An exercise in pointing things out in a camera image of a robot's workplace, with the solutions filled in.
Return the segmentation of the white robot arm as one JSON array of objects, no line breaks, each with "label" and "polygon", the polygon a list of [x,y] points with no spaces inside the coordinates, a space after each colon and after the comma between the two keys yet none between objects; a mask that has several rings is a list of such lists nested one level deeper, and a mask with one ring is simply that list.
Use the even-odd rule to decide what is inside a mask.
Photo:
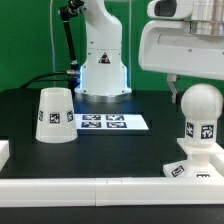
[{"label": "white robot arm", "polygon": [[[131,93],[121,60],[122,25],[104,0],[84,0],[87,50],[78,98],[116,102]],[[145,71],[224,80],[224,0],[152,0],[138,62]]]}]

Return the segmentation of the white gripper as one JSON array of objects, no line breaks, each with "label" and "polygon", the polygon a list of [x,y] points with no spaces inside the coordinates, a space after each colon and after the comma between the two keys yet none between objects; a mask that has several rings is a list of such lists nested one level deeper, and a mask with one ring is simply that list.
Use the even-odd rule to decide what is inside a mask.
[{"label": "white gripper", "polygon": [[151,21],[142,31],[139,64],[146,71],[171,73],[167,83],[176,103],[177,75],[224,80],[224,37],[192,35],[188,22]]}]

